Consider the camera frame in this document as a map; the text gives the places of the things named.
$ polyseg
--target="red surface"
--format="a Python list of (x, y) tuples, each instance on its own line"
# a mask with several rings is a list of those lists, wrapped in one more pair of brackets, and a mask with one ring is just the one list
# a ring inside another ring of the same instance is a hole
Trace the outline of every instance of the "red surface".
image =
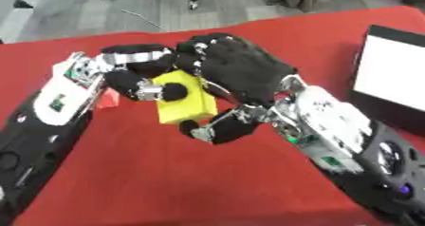
[[(243, 36), (344, 99), (351, 63), (370, 24), (424, 32), (416, 9), (307, 15), (179, 33), (123, 33), (0, 47), (0, 119), (72, 51), (130, 43), (173, 46), (194, 34)], [(404, 134), (421, 148), (425, 139)], [(59, 172), (16, 221), (57, 225), (379, 225), (267, 125), (220, 147), (159, 125), (154, 104), (120, 100), (95, 120)]]

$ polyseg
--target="red object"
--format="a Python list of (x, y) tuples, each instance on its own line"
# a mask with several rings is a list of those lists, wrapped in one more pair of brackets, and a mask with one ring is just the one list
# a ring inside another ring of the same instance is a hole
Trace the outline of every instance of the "red object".
[(104, 91), (101, 97), (97, 100), (96, 108), (113, 108), (117, 107), (119, 104), (120, 94), (112, 88), (107, 88), (106, 91)]
[[(194, 34), (229, 32), (300, 69), (344, 100), (352, 62), (371, 24), (425, 31), (407, 7), (306, 15), (219, 29), (123, 33), (0, 46), (0, 119), (41, 87), (72, 51), (116, 44), (174, 46)], [(221, 108), (228, 104), (220, 103)], [(425, 138), (402, 133), (419, 148)], [(17, 226), (58, 225), (380, 225), (326, 180), (268, 125), (218, 147), (158, 124), (154, 103), (121, 98), (96, 110), (81, 141)]]

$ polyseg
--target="black glove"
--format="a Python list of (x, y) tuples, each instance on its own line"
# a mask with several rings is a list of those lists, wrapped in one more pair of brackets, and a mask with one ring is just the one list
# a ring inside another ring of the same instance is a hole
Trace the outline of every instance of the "black glove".
[[(270, 107), (280, 81), (296, 73), (294, 67), (258, 46), (227, 33), (195, 36), (177, 46), (177, 55), (179, 68), (201, 76), (208, 92), (234, 104)], [(219, 114), (205, 126), (195, 121), (182, 122), (180, 131), (190, 138), (220, 144), (252, 134), (260, 124), (240, 121), (230, 112)]]
[[(175, 60), (173, 49), (157, 44), (106, 47), (101, 52), (116, 67), (104, 75), (108, 86), (134, 101), (139, 100), (140, 81), (149, 85), (147, 79), (173, 70)], [(166, 84), (161, 90), (164, 101), (180, 100), (187, 94), (184, 85), (175, 83)]]
[(179, 68), (200, 74), (214, 96), (228, 98), (222, 91), (228, 90), (240, 104), (269, 107), (282, 78), (296, 73), (294, 67), (253, 43), (227, 33), (195, 36), (180, 43), (177, 53)]

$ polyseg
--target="cable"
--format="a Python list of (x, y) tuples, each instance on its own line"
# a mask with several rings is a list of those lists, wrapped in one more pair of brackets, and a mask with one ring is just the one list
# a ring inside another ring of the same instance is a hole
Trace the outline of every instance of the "cable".
[(142, 16), (141, 14), (138, 14), (138, 13), (132, 12), (132, 11), (130, 11), (130, 10), (128, 10), (128, 9), (120, 9), (120, 11), (126, 12), (126, 13), (131, 14), (131, 15), (134, 15), (134, 16), (137, 16), (137, 17), (139, 17), (139, 18), (143, 19), (144, 21), (148, 22), (149, 24), (151, 24), (151, 25), (153, 25), (153, 26), (155, 26), (155, 27), (157, 27), (157, 28), (159, 28), (159, 29), (161, 29), (161, 30), (165, 31), (165, 29), (164, 29), (163, 27), (161, 27), (160, 25), (158, 25), (158, 24), (156, 24), (156, 23), (154, 23), (154, 22), (150, 21), (149, 19), (146, 19), (146, 18), (145, 18), (144, 16)]

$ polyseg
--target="yellow block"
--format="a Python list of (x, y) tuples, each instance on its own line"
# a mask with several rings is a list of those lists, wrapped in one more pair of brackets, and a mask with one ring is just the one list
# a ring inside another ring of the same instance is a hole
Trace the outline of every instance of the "yellow block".
[(174, 102), (157, 102), (160, 123), (179, 123), (184, 120), (203, 120), (217, 114), (215, 98), (204, 91), (199, 78), (182, 70), (169, 72), (154, 80), (156, 85), (179, 83), (188, 89), (184, 100)]

